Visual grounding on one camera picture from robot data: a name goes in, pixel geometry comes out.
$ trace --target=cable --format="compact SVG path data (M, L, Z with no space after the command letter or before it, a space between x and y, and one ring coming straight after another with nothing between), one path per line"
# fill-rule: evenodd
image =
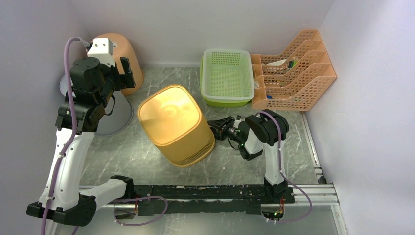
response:
M285 181L287 181L289 184L293 185L296 189L298 189L301 193L303 193L304 196L307 198L308 203L310 204L310 208L308 209L307 213L305 213L304 215L302 215L302 216L300 216L300 217L298 217L296 219L285 220L285 221L275 221L274 220L274 222L279 223L279 224L287 224L287 223L297 222L299 220L302 220L302 219L306 218L311 213L311 211L313 210L313 204L311 203L311 199L307 195L307 193L304 192L304 190L302 190L300 187L298 187L297 185L295 185L294 183L292 183L291 181L289 181L287 179L287 177L285 177L285 175L282 173L282 165L281 165L281 128L279 127L277 120L275 120L275 118L272 115L270 115L269 113L267 113L265 111L259 111L257 114L264 114L264 115L266 115L270 120L272 120L274 122L275 127L277 127L277 130L278 130L278 151L277 151L277 155L278 155L278 170L279 170L281 176L283 177L283 179Z
M121 225L121 226L131 226L131 227L135 227L135 226L147 225L147 224L156 222L157 220L161 219L163 217L163 215L166 214L167 206L168 206L167 199L165 199L164 197L160 197L160 196L149 196L149 197L134 198L134 199L116 199L113 202L135 202L135 201L147 200L147 199L161 199L161 200L164 200L164 202L166 203L166 206L165 206L163 212L157 218L152 219L150 221L147 221L145 223L141 223L141 224L126 224L126 223L120 222L116 218L115 210L114 210L114 213L113 213L113 215L114 215L114 222L117 223L117 224L119 224L119 225Z
M81 38L70 38L65 44L64 68L65 68L65 76L66 76L66 82L67 82L67 88L68 88L70 117L72 119L72 134L70 135L70 138L68 139L68 141L64 144L62 150L59 152L60 157L56 160L55 167L53 168L52 179L50 180L49 193L47 195L49 199L46 201L45 210L43 211L43 216L42 216L42 226L41 226L42 235L45 234L47 213L49 212L50 204L52 203L51 198L53 197L53 192L55 190L56 180L58 178L58 173L59 173L59 167L61 165L62 159L65 157L65 153L67 149L72 144L73 139L75 138L76 129L77 129L75 104L73 101L72 84L70 83L70 75L69 75L69 46L74 41L80 41L82 42L84 46L86 46L87 44L89 46L89 43ZM77 230L78 230L78 227L74 229L74 231L72 232L72 235L75 234Z

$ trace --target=gray floor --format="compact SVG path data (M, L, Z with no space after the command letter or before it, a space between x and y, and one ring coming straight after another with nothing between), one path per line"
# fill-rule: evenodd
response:
M186 87L207 120L255 114L250 104L237 108L211 107L200 94L199 68L144 67L144 83L127 97L134 109L131 123L120 133L96 136L91 143L81 178L82 185L99 185L119 174L135 184L260 184L265 174L265 159L242 159L226 141L216 142L212 153L188 168L178 168L148 140L137 119L137 108L148 96L172 84ZM284 116L290 131L284 146L285 172L298 184L316 184L301 116L293 111L276 111Z

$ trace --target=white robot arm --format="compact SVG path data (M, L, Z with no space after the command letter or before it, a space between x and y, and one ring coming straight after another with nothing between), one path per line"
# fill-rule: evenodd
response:
M99 120L105 115L109 99L113 97L114 91L135 86L128 58L121 58L121 63L126 71L122 75L118 73L112 58L112 43L107 38L94 39L88 57L73 63L70 76L76 96L76 135L62 156L60 151L72 134L72 118L67 96L65 103L58 110L57 142L48 181L39 201L30 204L26 214L42 218L46 203L50 200L47 219L65 225L85 226L91 221L95 211L105 204L114 199L135 196L133 180L117 175L102 185L79 192L85 156ZM52 182L59 158L62 159L56 182ZM49 197L52 187L53 196Z
M284 117L271 110L263 111L272 115L281 127L280 158L277 154L278 130L275 124L264 115L251 115L244 120L241 120L240 117L237 117L237 120L233 117L227 117L221 120L208 121L208 123L216 139L229 138L237 142L239 144L238 150L244 159L250 161L262 154L266 161L265 181L273 186L284 182L279 166L281 166L282 173L284 173L282 149L289 126Z

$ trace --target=green plastic tray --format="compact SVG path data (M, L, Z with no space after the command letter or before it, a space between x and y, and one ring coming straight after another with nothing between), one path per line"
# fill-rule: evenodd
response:
M202 89L202 68L203 68L203 57L200 61L200 89ZM240 107L240 106L244 106L246 105L249 100L243 100L243 101L221 101L221 102L217 102L217 101L212 101L207 99L206 97L203 96L203 99L205 100L206 104L210 105L210 106L215 106L215 107Z

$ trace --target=orange desk organizer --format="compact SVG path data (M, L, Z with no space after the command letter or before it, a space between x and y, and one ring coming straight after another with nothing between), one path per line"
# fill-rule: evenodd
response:
M284 59L282 65L266 65ZM296 61L292 68L290 60ZM251 61L253 109L309 111L336 79L321 36L313 29L301 31L281 54L251 54Z

